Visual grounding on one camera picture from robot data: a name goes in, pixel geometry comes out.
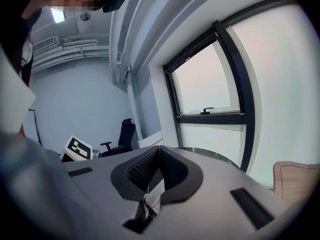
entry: frosted glass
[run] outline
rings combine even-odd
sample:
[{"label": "frosted glass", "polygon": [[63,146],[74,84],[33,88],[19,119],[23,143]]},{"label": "frosted glass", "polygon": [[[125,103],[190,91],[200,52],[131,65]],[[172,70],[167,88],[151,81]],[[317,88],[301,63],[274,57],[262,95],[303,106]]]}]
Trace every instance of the frosted glass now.
[{"label": "frosted glass", "polygon": [[219,153],[240,167],[246,134],[243,125],[181,123],[180,126],[185,147]]},{"label": "frosted glass", "polygon": [[249,175],[272,185],[277,161],[320,163],[319,38],[298,5],[268,10],[232,29],[252,63],[261,98],[260,139]]},{"label": "frosted glass", "polygon": [[[225,70],[231,70],[228,69],[229,65],[225,65],[224,69],[219,60],[216,52],[216,49],[220,48],[219,46],[217,41],[214,45],[209,45],[172,74],[180,110],[185,114],[202,111],[208,107],[231,106],[225,74]],[[228,81],[234,82],[232,75]]]}]

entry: office chair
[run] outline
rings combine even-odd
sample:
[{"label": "office chair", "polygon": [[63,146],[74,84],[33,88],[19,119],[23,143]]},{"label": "office chair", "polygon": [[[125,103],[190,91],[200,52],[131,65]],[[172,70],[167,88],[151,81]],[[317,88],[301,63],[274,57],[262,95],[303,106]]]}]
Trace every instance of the office chair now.
[{"label": "office chair", "polygon": [[133,149],[131,147],[131,141],[134,136],[135,130],[136,125],[132,123],[131,118],[123,120],[118,146],[111,149],[109,146],[111,142],[101,143],[101,146],[106,145],[108,151],[101,153],[99,155],[99,158],[110,157],[132,151]]}]

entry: wooden furniture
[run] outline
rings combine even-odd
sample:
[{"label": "wooden furniture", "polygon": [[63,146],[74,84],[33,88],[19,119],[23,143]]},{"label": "wooden furniture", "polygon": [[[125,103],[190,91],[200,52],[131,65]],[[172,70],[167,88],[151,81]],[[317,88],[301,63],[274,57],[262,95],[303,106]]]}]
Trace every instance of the wooden furniture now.
[{"label": "wooden furniture", "polygon": [[320,164],[292,161],[276,162],[273,166],[273,191],[288,206],[306,199],[320,176]]}]

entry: black window frame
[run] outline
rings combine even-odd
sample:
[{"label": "black window frame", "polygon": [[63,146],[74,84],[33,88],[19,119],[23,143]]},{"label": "black window frame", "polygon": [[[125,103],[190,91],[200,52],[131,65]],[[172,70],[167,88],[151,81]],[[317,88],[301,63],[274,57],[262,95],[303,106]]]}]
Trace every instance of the black window frame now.
[{"label": "black window frame", "polygon": [[[264,0],[236,12],[222,22],[217,20],[210,29],[198,36],[169,63],[163,66],[179,147],[184,146],[180,124],[246,125],[245,144],[240,169],[244,172],[247,171],[255,139],[255,102],[246,65],[236,44],[229,35],[227,27],[264,11],[295,3],[295,0]],[[172,73],[187,60],[216,41],[221,45],[230,65],[238,94],[240,113],[181,115]]]}]

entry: window handle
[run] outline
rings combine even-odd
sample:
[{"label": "window handle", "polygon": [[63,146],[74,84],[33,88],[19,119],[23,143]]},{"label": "window handle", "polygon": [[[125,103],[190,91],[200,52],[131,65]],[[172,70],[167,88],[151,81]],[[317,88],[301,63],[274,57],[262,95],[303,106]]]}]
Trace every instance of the window handle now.
[{"label": "window handle", "polygon": [[210,111],[207,111],[207,110],[209,110],[209,109],[214,110],[215,108],[214,108],[214,107],[206,107],[206,108],[203,109],[203,112],[201,112],[200,114],[201,114],[201,115],[209,115],[209,114],[210,114]]}]

